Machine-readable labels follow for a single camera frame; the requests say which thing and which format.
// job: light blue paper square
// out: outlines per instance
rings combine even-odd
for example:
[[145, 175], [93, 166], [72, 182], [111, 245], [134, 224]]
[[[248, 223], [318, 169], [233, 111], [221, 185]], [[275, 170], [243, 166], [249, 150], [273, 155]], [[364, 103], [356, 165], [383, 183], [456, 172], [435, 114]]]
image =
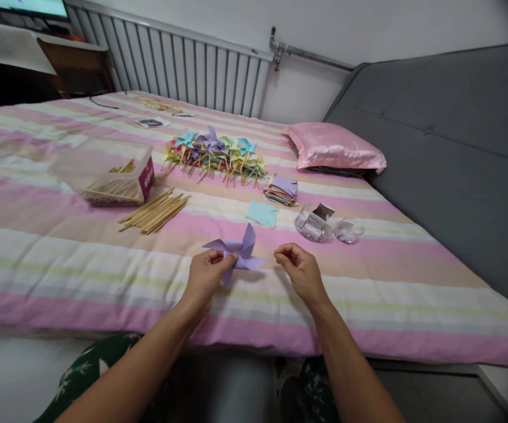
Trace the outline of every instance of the light blue paper square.
[[248, 212], [246, 212], [246, 219], [253, 220], [254, 222], [273, 229], [277, 221], [277, 213], [279, 213], [279, 209], [267, 203], [252, 201]]

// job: glass cup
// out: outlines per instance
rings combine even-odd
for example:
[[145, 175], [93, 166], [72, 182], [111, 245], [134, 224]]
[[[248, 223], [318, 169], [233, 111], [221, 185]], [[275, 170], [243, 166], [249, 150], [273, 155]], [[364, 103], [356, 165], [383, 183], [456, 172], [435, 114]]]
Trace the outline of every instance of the glass cup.
[[342, 219], [334, 228], [334, 237], [344, 244], [354, 244], [364, 234], [365, 227], [350, 220]]

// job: satin pillowcase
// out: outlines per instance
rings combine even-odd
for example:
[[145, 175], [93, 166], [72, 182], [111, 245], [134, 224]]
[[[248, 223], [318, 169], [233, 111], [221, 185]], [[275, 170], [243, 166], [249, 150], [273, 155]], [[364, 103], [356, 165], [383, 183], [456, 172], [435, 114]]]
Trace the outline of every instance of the satin pillowcase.
[[299, 150], [297, 169], [328, 166], [339, 169], [375, 169], [387, 167], [381, 151], [356, 134], [333, 123], [296, 123], [285, 133]]

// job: forearm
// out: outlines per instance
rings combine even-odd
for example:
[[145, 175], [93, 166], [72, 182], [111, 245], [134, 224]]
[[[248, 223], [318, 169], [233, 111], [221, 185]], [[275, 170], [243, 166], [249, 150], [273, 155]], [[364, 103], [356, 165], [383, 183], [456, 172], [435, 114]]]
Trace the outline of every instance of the forearm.
[[328, 300], [309, 309], [342, 422], [404, 421], [334, 305]]
[[137, 422], [200, 322], [178, 304], [57, 420]]

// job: clear plastic container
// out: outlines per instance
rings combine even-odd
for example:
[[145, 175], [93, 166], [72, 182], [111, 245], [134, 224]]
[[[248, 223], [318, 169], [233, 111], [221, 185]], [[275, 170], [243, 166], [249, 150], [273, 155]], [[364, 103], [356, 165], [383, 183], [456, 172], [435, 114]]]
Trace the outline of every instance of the clear plastic container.
[[91, 206], [140, 206], [154, 183], [152, 146], [93, 138], [64, 153], [49, 173]]
[[316, 206], [313, 204], [303, 206], [295, 218], [295, 228], [309, 241], [322, 243], [330, 238], [332, 227], [326, 220], [312, 212], [315, 209]]
[[356, 221], [342, 219], [334, 228], [334, 237], [344, 244], [355, 244], [364, 232], [365, 226]]

